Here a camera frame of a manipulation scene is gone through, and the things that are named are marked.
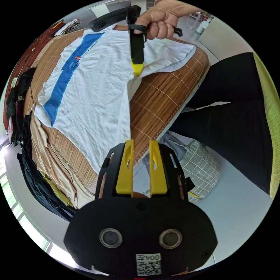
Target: bamboo mat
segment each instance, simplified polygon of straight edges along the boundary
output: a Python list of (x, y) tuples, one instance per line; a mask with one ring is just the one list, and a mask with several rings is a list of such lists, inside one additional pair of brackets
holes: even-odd
[[(116, 30), (127, 30), (126, 26), (116, 26)], [(24, 114), (33, 101), (38, 104), (38, 94), (43, 83), (50, 77), (61, 52), (83, 34), (79, 30), (55, 37), (44, 50), (38, 61), (30, 88), (26, 94)], [(196, 47), (196, 52), (188, 63), (172, 73), (155, 73), (142, 79), (139, 89), (130, 102), (131, 139), (134, 139), (134, 166), (149, 147), (149, 140), (157, 140), (179, 114), (188, 97), (198, 87), (210, 67), (207, 54)], [(81, 182), (90, 192), (95, 192), (98, 175), (83, 154), (58, 130), (42, 125), (48, 140), (56, 147)]]

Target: white container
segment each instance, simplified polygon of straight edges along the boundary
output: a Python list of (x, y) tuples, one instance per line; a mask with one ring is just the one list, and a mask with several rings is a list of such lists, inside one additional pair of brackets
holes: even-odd
[(211, 19), (204, 20), (200, 23), (199, 27), (196, 29), (196, 33), (202, 34), (203, 31), (207, 28), (209, 23), (211, 22)]

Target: blue stripe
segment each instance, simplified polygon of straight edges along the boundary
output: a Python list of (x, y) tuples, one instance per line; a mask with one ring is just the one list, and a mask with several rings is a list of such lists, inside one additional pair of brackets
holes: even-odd
[(55, 122), (57, 111), (61, 104), (66, 87), (72, 78), (73, 72), (79, 66), (79, 60), (76, 57), (81, 58), (103, 34), (104, 33), (85, 35), (82, 43), (70, 55), (69, 59), (61, 68), (62, 72), (57, 79), (57, 82), (52, 90), (52, 94), (45, 105), (43, 105), (43, 108), (50, 119), (51, 126), (53, 126)]

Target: label sticker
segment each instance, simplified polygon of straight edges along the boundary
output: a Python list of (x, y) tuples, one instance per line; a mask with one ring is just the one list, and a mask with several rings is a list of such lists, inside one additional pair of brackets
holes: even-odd
[(137, 275), (149, 276), (161, 274), (161, 256), (160, 254), (137, 254)]

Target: window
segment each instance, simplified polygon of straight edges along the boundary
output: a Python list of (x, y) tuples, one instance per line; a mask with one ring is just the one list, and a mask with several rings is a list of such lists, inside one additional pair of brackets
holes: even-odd
[(13, 194), (6, 173), (3, 150), (0, 152), (0, 184), (8, 205), (25, 232), (42, 250), (45, 252), (50, 250), (51, 243), (37, 230), (36, 226), (32, 224), (27, 214), (24, 212), (22, 206)]
[(52, 249), (50, 250), (49, 255), (52, 258), (66, 264), (66, 265), (69, 265), (71, 267), (75, 267), (75, 265), (76, 265), (76, 262), (72, 259), (71, 255), (55, 244), (52, 245)]
[(18, 203), (16, 205), (16, 207), (13, 209), (13, 214), (15, 215), (16, 219), (19, 218), (19, 216), (21, 215), (22, 212), (23, 212), (23, 209), (22, 209), (21, 205)]
[(61, 249), (59, 246), (49, 242), (36, 228), (36, 225), (32, 223), (28, 215), (25, 213), (23, 207), (20, 205), (16, 195), (14, 195), (13, 190), (10, 187), (9, 179), (6, 173), (3, 149), (0, 151), (0, 184), (5, 198), (7, 199), (8, 205), (10, 206), (19, 224), (29, 235), (29, 237), (52, 258), (71, 267), (75, 267), (76, 263), (71, 255), (65, 250)]
[(30, 223), (26, 216), (23, 216), (19, 220), (20, 225), (29, 235), (29, 237), (44, 251), (47, 250), (49, 242), (36, 230), (36, 228)]
[(14, 195), (13, 195), (13, 192), (11, 190), (11, 187), (9, 185), (9, 182), (8, 182), (8, 178), (7, 178), (7, 175), (3, 176), (1, 179), (0, 179), (0, 184), (2, 186), (2, 190), (3, 190), (3, 193), (5, 195), (5, 198), (9, 204), (9, 206), (12, 208), (12, 206), (17, 202)]

